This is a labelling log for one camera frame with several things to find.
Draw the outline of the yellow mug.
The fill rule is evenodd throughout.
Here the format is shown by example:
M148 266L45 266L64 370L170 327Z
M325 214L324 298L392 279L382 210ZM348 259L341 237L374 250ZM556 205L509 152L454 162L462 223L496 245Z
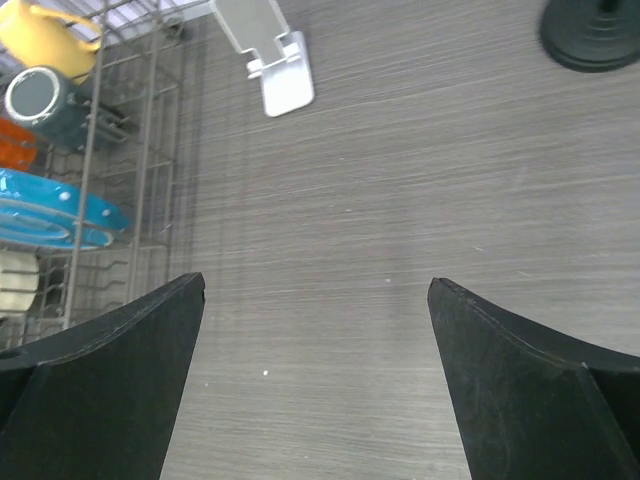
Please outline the yellow mug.
M66 24L92 30L95 41L77 37ZM1 6L1 44L26 67L52 67L82 84L96 64L102 28L83 17L52 10L28 1L7 1Z

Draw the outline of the dark grey mug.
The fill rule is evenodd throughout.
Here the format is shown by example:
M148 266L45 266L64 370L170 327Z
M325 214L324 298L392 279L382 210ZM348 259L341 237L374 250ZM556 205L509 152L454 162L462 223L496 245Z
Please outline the dark grey mug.
M46 66L21 71L4 95L14 123L69 152L86 150L92 103L88 89Z

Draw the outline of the orange mug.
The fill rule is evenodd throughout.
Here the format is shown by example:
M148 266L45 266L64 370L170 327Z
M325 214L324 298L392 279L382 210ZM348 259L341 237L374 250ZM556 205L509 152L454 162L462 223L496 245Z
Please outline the orange mug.
M0 163L2 168L28 171L36 159L36 138L28 130L1 118Z

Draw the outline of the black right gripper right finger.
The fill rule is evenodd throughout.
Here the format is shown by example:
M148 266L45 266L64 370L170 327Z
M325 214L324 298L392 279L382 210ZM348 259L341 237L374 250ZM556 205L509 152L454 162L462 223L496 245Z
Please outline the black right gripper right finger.
M446 278L427 304L472 478L638 478L638 357Z

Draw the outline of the white phone stand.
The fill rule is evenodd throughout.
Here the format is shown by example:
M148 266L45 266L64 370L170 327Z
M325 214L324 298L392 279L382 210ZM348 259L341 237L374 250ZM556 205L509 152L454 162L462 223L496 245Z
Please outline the white phone stand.
M212 0L210 5L236 52L252 56L248 78L260 81L267 116L279 117L313 102L304 35L290 28L277 2Z

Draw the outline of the cream ribbed cup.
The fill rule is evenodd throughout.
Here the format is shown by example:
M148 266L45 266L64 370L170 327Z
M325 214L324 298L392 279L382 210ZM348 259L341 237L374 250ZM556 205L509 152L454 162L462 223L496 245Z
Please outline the cream ribbed cup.
M39 262L28 252L1 252L1 317L27 312L39 286Z

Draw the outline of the black round-base phone holder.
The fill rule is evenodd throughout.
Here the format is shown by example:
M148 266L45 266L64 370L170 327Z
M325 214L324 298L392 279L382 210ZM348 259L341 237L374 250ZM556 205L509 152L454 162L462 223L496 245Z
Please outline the black round-base phone holder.
M604 73L639 61L639 2L549 1L539 20L545 53L581 73Z

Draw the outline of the blue plate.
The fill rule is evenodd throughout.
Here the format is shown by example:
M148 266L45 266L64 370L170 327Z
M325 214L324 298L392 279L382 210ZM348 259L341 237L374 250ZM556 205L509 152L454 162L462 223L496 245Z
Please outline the blue plate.
M12 169L1 170L1 240L23 246L82 250L111 245L127 230L129 217L116 205L89 194L80 222L79 188Z

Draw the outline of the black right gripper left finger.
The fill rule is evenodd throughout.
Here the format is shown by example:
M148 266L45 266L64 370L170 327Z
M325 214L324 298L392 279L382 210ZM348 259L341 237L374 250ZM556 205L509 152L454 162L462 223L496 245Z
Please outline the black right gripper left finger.
M187 273L1 354L4 479L157 479L205 306Z

